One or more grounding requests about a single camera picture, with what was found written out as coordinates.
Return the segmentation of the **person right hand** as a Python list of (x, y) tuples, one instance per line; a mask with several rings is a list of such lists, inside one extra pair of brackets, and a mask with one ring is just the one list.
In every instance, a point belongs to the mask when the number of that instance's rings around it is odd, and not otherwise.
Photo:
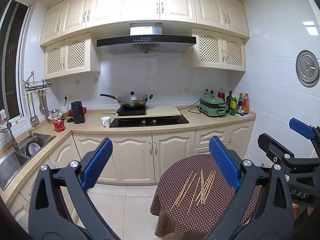
[(292, 204), (292, 207), (293, 207), (294, 220), (297, 220), (298, 217), (300, 216), (300, 214), (299, 214), (299, 205), (298, 204)]

